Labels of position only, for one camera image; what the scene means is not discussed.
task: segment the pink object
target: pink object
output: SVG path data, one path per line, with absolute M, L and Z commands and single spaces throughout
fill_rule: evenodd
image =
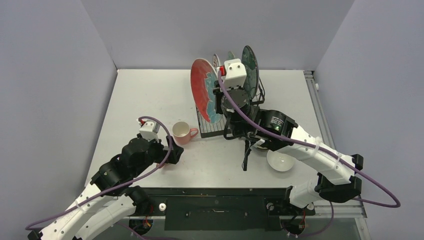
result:
M 185 145 L 190 142 L 199 133 L 197 128 L 190 128 L 189 124 L 184 121 L 175 123 L 172 127 L 173 139 L 179 145 Z

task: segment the white table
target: white table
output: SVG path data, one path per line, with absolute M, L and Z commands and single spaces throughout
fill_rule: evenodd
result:
M 261 70 L 260 77 L 266 91 L 265 103 L 260 105 L 262 109 L 281 111 L 311 135 L 322 136 L 303 71 Z M 118 71 L 86 185 L 102 164 L 119 154 L 122 147 L 136 137 L 140 127 L 136 119 L 140 116 L 157 118 L 169 130 L 178 121 L 186 121 L 191 127 L 198 128 L 190 70 Z M 163 129 L 158 136 L 166 143 Z M 166 165 L 135 184 L 166 188 L 285 188 L 318 179 L 317 172 L 301 162 L 296 162 L 288 172 L 275 171 L 267 162 L 266 151 L 256 148 L 249 155 L 248 170 L 243 171 L 245 143 L 238 139 L 200 138 L 199 134 L 183 147 L 184 153 L 178 164 Z M 329 204 L 318 201 L 315 205 Z M 361 206 L 357 201 L 342 205 Z

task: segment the white wall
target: white wall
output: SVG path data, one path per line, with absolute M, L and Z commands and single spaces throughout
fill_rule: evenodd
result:
M 0 2 L 0 235 L 84 186 L 115 66 L 79 0 Z
M 187 69 L 250 45 L 261 69 L 315 70 L 353 2 L 82 0 L 118 69 Z
M 315 72 L 336 147 L 363 154 L 363 171 L 402 203 L 365 204 L 374 240 L 423 239 L 423 67 L 424 1 L 356 0 Z

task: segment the purple cable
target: purple cable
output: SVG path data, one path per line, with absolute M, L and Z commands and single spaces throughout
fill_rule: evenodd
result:
M 129 186 L 129 185 L 133 184 L 134 182 L 137 182 L 137 181 L 139 181 L 139 180 L 141 180 L 141 179 L 144 179 L 145 177 L 150 176 L 152 173 L 156 172 L 156 170 L 158 170 L 158 169 L 159 169 L 162 165 L 164 165 L 164 163 L 166 162 L 166 160 L 168 159 L 168 157 L 169 157 L 169 156 L 170 156 L 170 154 L 171 154 L 172 145 L 173 145 L 173 140 L 172 140 L 171 134 L 170 134 L 170 132 L 168 131 L 167 127 L 166 127 L 166 126 L 165 126 L 162 122 L 160 122 L 159 120 L 157 120 L 156 118 L 151 117 L 151 116 L 142 116 L 142 117 L 139 117 L 138 119 L 139 119 L 139 120 L 140 120 L 140 119 L 150 119 L 150 120 L 153 120 L 153 121 L 157 122 L 157 123 L 158 123 L 158 124 L 159 124 L 159 125 L 160 125 L 160 126 L 161 126 L 164 130 L 165 130 L 166 135 L 167 135 L 167 136 L 168 136 L 168 138 L 169 138 L 169 146 L 168 146 L 168 147 L 169 147 L 169 149 L 168 149 L 168 152 L 166 153 L 165 157 L 163 158 L 163 160 L 160 162 L 160 164 L 159 164 L 159 165 L 157 165 L 155 168 L 153 168 L 153 169 L 152 169 L 151 171 L 149 171 L 148 173 L 146 173 L 146 174 L 144 174 L 144 175 L 142 175 L 142 176 L 139 176 L 139 177 L 137 177 L 137 178 L 134 178 L 134 179 L 133 179 L 133 180 L 131 180 L 131 181 L 128 181 L 128 182 L 122 183 L 122 184 L 120 184 L 120 185 L 117 185 L 117 186 L 114 186 L 114 187 L 108 188 L 108 189 L 106 189 L 106 190 L 104 190 L 104 191 L 101 191 L 101 192 L 97 193 L 96 195 L 94 195 L 94 196 L 92 196 L 92 197 L 88 198 L 87 200 L 84 200 L 84 201 L 80 202 L 80 203 L 79 203 L 79 205 L 80 205 L 80 206 L 82 206 L 82 205 L 84 205 L 84 204 L 86 204 L 86 203 L 88 203 L 88 202 L 92 201 L 93 199 L 96 199 L 96 198 L 98 198 L 98 197 L 102 196 L 102 195 L 105 195 L 105 194 L 107 194 L 107 193 L 109 193 L 109 192 L 112 192 L 113 190 L 116 190 L 116 189 L 120 189 L 120 188 L 122 188 L 122 187 Z M 35 221 L 35 222 L 33 222 L 33 223 L 30 223 L 28 226 L 26 226 L 26 227 L 25 227 L 25 230 L 27 230 L 27 231 L 36 230 L 36 228 L 34 228 L 33 226 L 38 225 L 38 224 L 41 224 L 41 223 L 44 223 L 44 222 L 47 222 L 47 221 L 50 221 L 50 220 L 53 220 L 53 219 L 57 219 L 57 218 L 59 218 L 59 217 L 62 217 L 63 215 L 66 215 L 66 214 L 68 214 L 68 213 L 70 213 L 70 212 L 74 211 L 75 209 L 77 209 L 77 206 L 73 206 L 73 207 L 69 208 L 68 210 L 66 210 L 66 211 L 64 211 L 64 212 L 61 212 L 61 213 L 58 213 L 58 214 L 56 214 L 56 215 L 49 216 L 49 217 L 46 217 L 46 218 L 44 218 L 44 219 L 41 219 L 41 220 Z
M 320 233 L 324 232 L 325 230 L 327 230 L 331 226 L 331 224 L 333 223 L 333 220 L 334 220 L 334 207 L 333 207 L 333 203 L 331 201 L 328 201 L 328 202 L 330 203 L 330 206 L 331 206 L 331 218 L 330 218 L 330 221 L 328 222 L 328 224 L 325 227 L 323 227 L 321 230 L 319 230 L 319 231 L 297 235 L 297 237 L 300 237 L 300 238 L 311 237 L 311 236 L 314 236 L 314 235 L 317 235 L 317 234 L 320 234 Z
M 262 128 L 261 126 L 259 126 L 258 124 L 256 124 L 254 121 L 252 121 L 248 116 L 246 116 L 242 110 L 240 110 L 239 107 L 237 107 L 237 104 L 234 102 L 234 100 L 231 98 L 230 94 L 227 92 L 226 88 L 224 87 L 224 83 L 221 77 L 221 71 L 218 71 L 218 83 L 219 86 L 222 90 L 222 92 L 224 93 L 225 97 L 228 99 L 228 101 L 230 102 L 230 104 L 232 105 L 232 107 L 234 108 L 234 110 L 246 121 L 248 122 L 251 126 L 253 126 L 254 128 L 256 128 L 257 130 L 261 131 L 262 133 L 269 135 L 271 137 L 274 137 L 276 139 L 282 140 L 282 141 L 286 141 L 289 143 L 294 143 L 294 144 L 298 144 L 298 145 L 302 145 L 308 148 L 312 148 L 314 149 L 316 147 L 316 145 L 314 144 L 310 144 L 307 142 L 303 142 L 303 141 L 299 141 L 299 140 L 295 140 L 295 139 L 291 139 L 288 138 L 286 136 L 283 135 L 277 135 L 275 133 L 272 133 L 264 128 Z M 319 150 L 332 156 L 334 159 L 338 159 L 339 157 L 334 154 L 333 152 L 331 152 L 328 149 L 325 149 L 323 147 L 319 147 Z M 370 181 L 371 183 L 373 183 L 374 185 L 376 185 L 377 187 L 379 187 L 381 190 L 383 190 L 386 194 L 388 194 L 396 204 L 386 204 L 386 203 L 381 203 L 381 202 L 377 202 L 377 201 L 371 201 L 371 200 L 366 200 L 366 199 L 362 199 L 362 198 L 353 198 L 353 200 L 359 201 L 359 202 L 364 202 L 364 203 L 369 203 L 369 204 L 374 204 L 377 206 L 381 206 L 381 207 L 386 207 L 386 208 L 399 208 L 401 206 L 401 202 L 398 200 L 398 198 L 391 192 L 389 191 L 387 188 L 385 188 L 383 185 L 381 185 L 379 182 L 377 182 L 376 180 L 374 180 L 373 178 L 371 178 L 370 176 L 368 176 L 367 174 L 359 171 L 358 169 L 356 169 L 355 167 L 351 166 L 350 164 L 348 164 L 346 161 L 344 161 L 343 159 L 340 159 L 340 162 L 345 165 L 346 167 L 352 169 L 355 173 L 361 175 L 362 177 L 364 177 L 365 179 L 367 179 L 368 181 Z
M 151 239 L 151 240 L 175 240 L 176 239 L 176 238 L 172 238 L 172 237 L 142 236 L 142 235 L 138 234 L 134 229 L 132 229 L 131 227 L 129 227 L 125 224 L 117 222 L 116 225 L 122 226 L 122 227 L 130 230 L 134 235 L 137 236 L 137 238 L 139 238 L 141 240 L 147 240 L 147 239 Z

